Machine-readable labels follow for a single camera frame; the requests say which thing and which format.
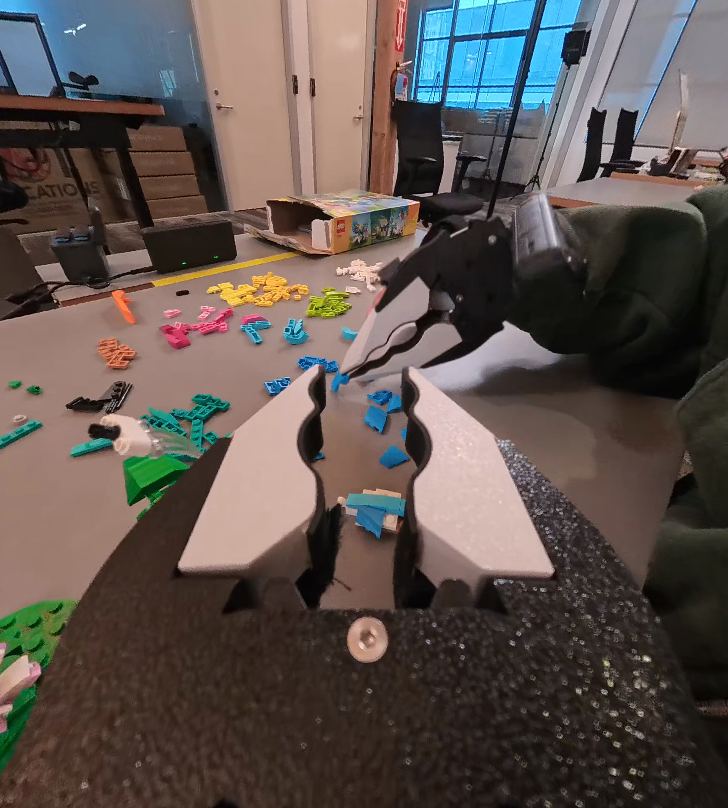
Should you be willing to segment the pile of teal lego plates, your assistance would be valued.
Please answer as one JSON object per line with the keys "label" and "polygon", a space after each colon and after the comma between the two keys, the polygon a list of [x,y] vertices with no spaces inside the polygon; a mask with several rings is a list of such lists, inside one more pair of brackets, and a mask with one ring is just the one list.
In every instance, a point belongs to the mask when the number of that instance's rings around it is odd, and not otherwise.
{"label": "pile of teal lego plates", "polygon": [[[230,403],[228,401],[206,394],[198,394],[193,397],[191,406],[188,409],[162,410],[151,407],[145,415],[137,419],[145,419],[157,428],[166,428],[182,436],[187,435],[199,449],[205,451],[218,440],[218,435],[207,429],[209,420],[227,412],[229,408]],[[120,413],[121,409],[122,407],[113,414],[126,416]],[[102,416],[108,415],[104,412],[98,414],[73,413],[80,415],[99,415],[100,419]],[[71,457],[77,458],[107,449],[114,451],[113,445],[107,439],[91,439],[88,436],[85,442],[74,445],[69,451],[69,454]]]}

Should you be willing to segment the pile of light pink lego pieces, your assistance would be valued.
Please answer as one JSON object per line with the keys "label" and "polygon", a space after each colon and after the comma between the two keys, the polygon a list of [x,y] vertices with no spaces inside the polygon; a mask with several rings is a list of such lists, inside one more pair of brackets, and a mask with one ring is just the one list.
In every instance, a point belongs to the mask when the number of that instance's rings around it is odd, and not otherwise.
{"label": "pile of light pink lego pieces", "polygon": [[204,308],[195,323],[174,322],[159,327],[159,330],[170,335],[173,332],[181,332],[184,335],[190,332],[197,332],[202,335],[213,332],[225,333],[228,331],[227,320],[234,316],[234,309],[227,307],[224,309]]}

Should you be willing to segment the yellow tape strip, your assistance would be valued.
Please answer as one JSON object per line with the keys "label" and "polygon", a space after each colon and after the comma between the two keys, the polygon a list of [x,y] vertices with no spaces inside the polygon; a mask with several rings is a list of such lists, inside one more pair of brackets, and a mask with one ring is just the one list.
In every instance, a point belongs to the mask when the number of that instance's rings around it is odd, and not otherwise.
{"label": "yellow tape strip", "polygon": [[269,263],[278,262],[284,259],[295,258],[298,257],[298,253],[295,251],[286,251],[279,253],[277,255],[268,255],[261,258],[254,258],[245,261],[237,261],[234,263],[229,263],[226,265],[214,267],[214,268],[207,268],[201,269],[198,271],[191,271],[187,273],[181,273],[172,276],[165,276],[159,279],[152,280],[150,283],[155,288],[165,287],[169,285],[175,285],[179,283],[194,281],[197,279],[202,279],[210,276],[217,276],[222,275],[224,273],[230,271],[237,271],[243,270],[247,268],[254,268],[262,265],[267,265]]}

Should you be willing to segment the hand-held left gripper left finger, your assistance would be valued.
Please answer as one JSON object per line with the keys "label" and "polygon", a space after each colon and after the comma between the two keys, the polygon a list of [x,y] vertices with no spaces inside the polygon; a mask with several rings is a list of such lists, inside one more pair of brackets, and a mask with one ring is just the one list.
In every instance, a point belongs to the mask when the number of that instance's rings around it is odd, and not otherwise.
{"label": "hand-held left gripper left finger", "polygon": [[326,371],[293,380],[235,430],[177,563],[185,576],[332,581],[339,509],[314,459],[323,448]]}

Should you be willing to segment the green lego leaf assembly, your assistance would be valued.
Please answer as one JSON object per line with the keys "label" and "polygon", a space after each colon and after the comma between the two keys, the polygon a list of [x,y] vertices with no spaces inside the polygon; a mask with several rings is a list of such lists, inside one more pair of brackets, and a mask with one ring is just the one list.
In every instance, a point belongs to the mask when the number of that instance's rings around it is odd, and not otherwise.
{"label": "green lego leaf assembly", "polygon": [[154,503],[187,470],[189,465],[176,457],[129,457],[122,463],[127,504],[141,500]]}

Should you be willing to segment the pile of white lego pieces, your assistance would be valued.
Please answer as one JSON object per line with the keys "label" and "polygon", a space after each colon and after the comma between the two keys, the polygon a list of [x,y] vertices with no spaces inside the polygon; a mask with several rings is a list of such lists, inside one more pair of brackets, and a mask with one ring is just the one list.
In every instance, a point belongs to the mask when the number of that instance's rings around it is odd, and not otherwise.
{"label": "pile of white lego pieces", "polygon": [[383,267],[384,264],[380,261],[368,264],[361,259],[354,259],[347,267],[337,267],[335,273],[350,282],[364,284],[369,292],[375,293],[382,287],[380,274]]}

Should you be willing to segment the wooden post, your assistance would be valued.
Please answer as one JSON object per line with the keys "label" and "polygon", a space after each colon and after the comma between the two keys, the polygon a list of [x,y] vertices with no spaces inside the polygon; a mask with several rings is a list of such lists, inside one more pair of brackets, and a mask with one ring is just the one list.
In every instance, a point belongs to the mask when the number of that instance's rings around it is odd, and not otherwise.
{"label": "wooden post", "polygon": [[404,61],[408,2],[377,1],[368,189],[391,195],[397,135],[391,118],[397,75]]}

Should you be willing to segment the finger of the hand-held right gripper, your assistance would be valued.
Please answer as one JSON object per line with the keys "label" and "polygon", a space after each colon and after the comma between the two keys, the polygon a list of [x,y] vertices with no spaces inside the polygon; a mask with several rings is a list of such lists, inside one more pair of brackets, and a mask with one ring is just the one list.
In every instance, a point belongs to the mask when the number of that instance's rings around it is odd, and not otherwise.
{"label": "finger of the hand-held right gripper", "polygon": [[[406,288],[387,300],[383,294],[378,305],[369,314],[384,314],[390,326],[405,322],[416,322],[427,326],[433,322],[448,322],[441,318],[441,312],[430,308],[431,290],[422,280],[413,280]],[[340,372],[350,376],[350,349],[340,362]]]}
{"label": "finger of the hand-held right gripper", "polygon": [[350,378],[379,379],[422,368],[462,345],[449,322],[390,326],[384,314],[370,314],[350,346]]}

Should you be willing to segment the scattered blue lego slopes group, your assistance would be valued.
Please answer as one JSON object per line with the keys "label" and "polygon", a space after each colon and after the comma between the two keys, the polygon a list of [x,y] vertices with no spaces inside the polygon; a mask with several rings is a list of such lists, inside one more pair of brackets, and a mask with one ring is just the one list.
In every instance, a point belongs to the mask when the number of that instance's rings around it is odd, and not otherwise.
{"label": "scattered blue lego slopes group", "polygon": [[[300,356],[297,364],[302,371],[307,371],[314,367],[323,368],[327,374],[330,374],[331,379],[338,371],[338,365],[335,360],[323,357]],[[290,377],[276,377],[266,380],[264,389],[268,396],[272,398],[288,388],[289,385]],[[363,422],[369,429],[381,435],[389,424],[390,416],[401,411],[402,400],[398,394],[392,393],[390,390],[376,391],[368,394],[367,398],[371,401],[371,404],[367,408]],[[379,459],[380,464],[388,469],[395,468],[408,461],[408,453],[395,445],[390,445]]]}

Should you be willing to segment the blue and white lego assembly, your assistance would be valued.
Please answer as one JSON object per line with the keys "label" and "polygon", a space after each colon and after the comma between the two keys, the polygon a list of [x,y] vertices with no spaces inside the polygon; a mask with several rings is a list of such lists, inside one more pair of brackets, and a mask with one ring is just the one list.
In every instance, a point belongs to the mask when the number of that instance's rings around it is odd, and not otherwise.
{"label": "blue and white lego assembly", "polygon": [[337,499],[354,523],[377,539],[384,534],[397,534],[402,526],[406,501],[389,490],[364,490]]}

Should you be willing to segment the stacked cardboard boxes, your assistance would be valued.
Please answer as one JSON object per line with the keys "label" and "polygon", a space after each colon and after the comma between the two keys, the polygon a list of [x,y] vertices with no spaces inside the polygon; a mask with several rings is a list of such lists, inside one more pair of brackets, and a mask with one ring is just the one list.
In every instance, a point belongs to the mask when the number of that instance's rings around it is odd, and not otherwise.
{"label": "stacked cardboard boxes", "polygon": [[[151,215],[155,219],[202,214],[207,201],[197,182],[194,160],[184,136],[174,127],[130,133],[133,144],[151,150],[129,154]],[[16,234],[32,234],[81,226],[88,221],[72,169],[106,224],[135,221],[125,176],[113,149],[0,149],[0,172],[26,193],[25,207],[0,214],[0,225]]]}

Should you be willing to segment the grey office table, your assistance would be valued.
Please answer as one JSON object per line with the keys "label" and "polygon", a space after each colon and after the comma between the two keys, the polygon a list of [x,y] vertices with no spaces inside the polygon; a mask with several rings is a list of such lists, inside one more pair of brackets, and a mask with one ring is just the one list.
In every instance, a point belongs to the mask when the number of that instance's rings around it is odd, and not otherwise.
{"label": "grey office table", "polygon": [[594,205],[655,206],[680,203],[712,183],[696,183],[669,177],[612,174],[581,183],[551,187],[545,191],[553,207]]}

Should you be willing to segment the black lego pieces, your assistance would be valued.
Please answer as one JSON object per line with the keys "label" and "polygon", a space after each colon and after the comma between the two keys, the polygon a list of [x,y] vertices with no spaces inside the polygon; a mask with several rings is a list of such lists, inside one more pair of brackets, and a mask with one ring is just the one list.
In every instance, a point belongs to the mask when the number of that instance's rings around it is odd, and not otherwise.
{"label": "black lego pieces", "polygon": [[110,415],[122,407],[132,389],[133,385],[130,382],[119,380],[113,383],[100,397],[90,399],[79,396],[69,401],[65,407],[73,412],[93,415],[104,412]]}

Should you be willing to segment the pile of lime lego pieces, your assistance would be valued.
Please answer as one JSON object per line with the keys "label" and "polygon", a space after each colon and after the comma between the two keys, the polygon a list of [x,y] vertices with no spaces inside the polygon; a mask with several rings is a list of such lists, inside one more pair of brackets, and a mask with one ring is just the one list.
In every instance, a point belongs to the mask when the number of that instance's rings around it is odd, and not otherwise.
{"label": "pile of lime lego pieces", "polygon": [[321,294],[308,298],[307,318],[336,318],[351,308],[349,293],[335,288],[325,288]]}

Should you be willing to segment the black office chair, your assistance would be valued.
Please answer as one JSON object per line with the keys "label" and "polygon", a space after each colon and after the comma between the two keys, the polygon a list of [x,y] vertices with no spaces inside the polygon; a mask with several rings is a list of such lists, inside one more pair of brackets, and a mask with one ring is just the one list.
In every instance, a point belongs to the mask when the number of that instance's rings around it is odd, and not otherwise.
{"label": "black office chair", "polygon": [[452,189],[439,190],[444,170],[441,104],[395,100],[391,119],[397,135],[394,195],[419,203],[418,222],[432,226],[447,217],[478,213],[484,202],[461,186],[470,165],[486,162],[485,157],[458,153]]}

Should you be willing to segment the pile of yellow lego pieces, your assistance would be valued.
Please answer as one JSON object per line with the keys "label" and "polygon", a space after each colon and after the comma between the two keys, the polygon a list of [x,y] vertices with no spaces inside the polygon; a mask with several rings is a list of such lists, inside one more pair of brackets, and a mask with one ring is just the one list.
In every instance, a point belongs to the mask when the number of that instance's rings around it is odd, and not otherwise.
{"label": "pile of yellow lego pieces", "polygon": [[256,306],[271,308],[282,301],[308,300],[310,289],[305,284],[291,284],[285,277],[272,272],[254,276],[245,284],[223,282],[207,289],[207,294],[218,297],[227,306]]}

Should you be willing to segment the colourful cardboard lego box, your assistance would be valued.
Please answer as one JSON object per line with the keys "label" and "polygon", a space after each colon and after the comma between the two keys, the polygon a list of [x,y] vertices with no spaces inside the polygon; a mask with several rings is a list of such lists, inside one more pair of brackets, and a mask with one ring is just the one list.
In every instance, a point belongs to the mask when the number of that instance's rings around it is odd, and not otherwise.
{"label": "colourful cardboard lego box", "polygon": [[414,235],[417,199],[346,190],[266,203],[267,226],[244,225],[247,234],[306,255],[338,255]]}

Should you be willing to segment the person's green hooded sweatshirt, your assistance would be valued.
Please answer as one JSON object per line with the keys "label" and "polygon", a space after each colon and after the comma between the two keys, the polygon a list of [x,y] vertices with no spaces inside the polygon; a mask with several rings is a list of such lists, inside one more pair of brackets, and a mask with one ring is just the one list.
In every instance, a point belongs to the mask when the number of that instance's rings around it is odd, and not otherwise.
{"label": "person's green hooded sweatshirt", "polygon": [[659,528],[644,594],[728,769],[728,358],[679,402],[692,473]]}

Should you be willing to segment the black battery charger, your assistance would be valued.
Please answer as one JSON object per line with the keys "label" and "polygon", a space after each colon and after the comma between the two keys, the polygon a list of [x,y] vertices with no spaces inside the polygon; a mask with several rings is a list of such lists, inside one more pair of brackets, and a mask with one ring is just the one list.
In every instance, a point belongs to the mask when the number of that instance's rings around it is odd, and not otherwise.
{"label": "black battery charger", "polygon": [[56,230],[50,246],[70,283],[106,288],[110,279],[106,227],[93,197],[86,205],[89,224]]}

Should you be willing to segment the green lego lily pad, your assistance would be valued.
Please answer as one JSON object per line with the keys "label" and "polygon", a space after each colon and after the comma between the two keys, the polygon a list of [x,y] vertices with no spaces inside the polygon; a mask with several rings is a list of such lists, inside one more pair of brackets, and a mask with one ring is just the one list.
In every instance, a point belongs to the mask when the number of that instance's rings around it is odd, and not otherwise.
{"label": "green lego lily pad", "polygon": [[0,643],[6,643],[3,672],[19,656],[26,654],[42,668],[31,688],[22,692],[8,716],[8,729],[0,735],[0,774],[10,761],[33,712],[41,679],[48,668],[62,632],[76,607],[76,601],[43,601],[20,609],[0,619]]}

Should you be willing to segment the pile of salmon lego pieces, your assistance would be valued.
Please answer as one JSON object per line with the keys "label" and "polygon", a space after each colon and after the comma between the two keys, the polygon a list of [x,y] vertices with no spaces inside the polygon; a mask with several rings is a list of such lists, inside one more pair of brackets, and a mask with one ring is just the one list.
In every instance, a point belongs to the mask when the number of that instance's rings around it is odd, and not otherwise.
{"label": "pile of salmon lego pieces", "polygon": [[137,351],[127,344],[121,344],[116,338],[105,338],[98,341],[97,355],[106,363],[106,367],[114,370],[124,370],[136,359]]}

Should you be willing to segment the wooden standing desk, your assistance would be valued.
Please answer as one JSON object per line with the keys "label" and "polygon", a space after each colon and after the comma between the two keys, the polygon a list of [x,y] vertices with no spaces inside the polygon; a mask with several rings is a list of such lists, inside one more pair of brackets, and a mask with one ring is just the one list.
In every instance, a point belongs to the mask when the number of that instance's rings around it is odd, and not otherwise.
{"label": "wooden standing desk", "polygon": [[158,104],[0,94],[0,148],[112,149],[141,229],[154,226],[130,157],[130,129],[165,116]]}

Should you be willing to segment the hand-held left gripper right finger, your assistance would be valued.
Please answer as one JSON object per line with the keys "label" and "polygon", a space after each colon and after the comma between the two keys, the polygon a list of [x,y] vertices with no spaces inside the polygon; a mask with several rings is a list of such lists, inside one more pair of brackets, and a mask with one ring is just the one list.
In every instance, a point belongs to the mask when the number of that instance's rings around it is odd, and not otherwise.
{"label": "hand-held left gripper right finger", "polygon": [[499,440],[417,369],[403,371],[401,394],[416,468],[394,555],[396,603],[430,603],[446,581],[478,596],[495,579],[552,579]]}

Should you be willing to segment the black box with green lights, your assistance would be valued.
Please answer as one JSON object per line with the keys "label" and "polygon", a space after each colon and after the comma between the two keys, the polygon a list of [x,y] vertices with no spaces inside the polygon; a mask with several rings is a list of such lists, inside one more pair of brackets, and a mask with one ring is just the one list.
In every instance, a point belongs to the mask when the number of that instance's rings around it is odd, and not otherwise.
{"label": "black box with green lights", "polygon": [[139,233],[151,268],[161,275],[237,258],[233,225],[225,219],[187,220],[141,228]]}

